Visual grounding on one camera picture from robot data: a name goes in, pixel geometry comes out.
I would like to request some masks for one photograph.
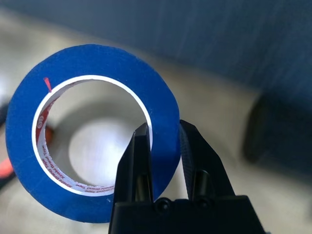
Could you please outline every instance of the gray floor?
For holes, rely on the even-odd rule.
[[[273,234],[312,233],[312,187],[278,172],[250,165],[241,158],[248,112],[258,95],[255,91],[132,48],[0,9],[0,98],[10,97],[26,73],[47,56],[85,43],[122,47],[161,74],[178,101],[181,118],[196,125],[220,155],[235,192],[249,196],[266,231]],[[92,90],[101,98],[96,87]],[[74,101],[72,98],[66,104],[75,105]],[[61,116],[52,117],[52,125],[57,127]],[[0,158],[5,157],[2,129]],[[186,197],[181,165],[163,195],[172,199]],[[107,224],[79,223],[52,213],[36,202],[17,180],[0,193],[2,234],[96,234],[105,233],[107,228]]]

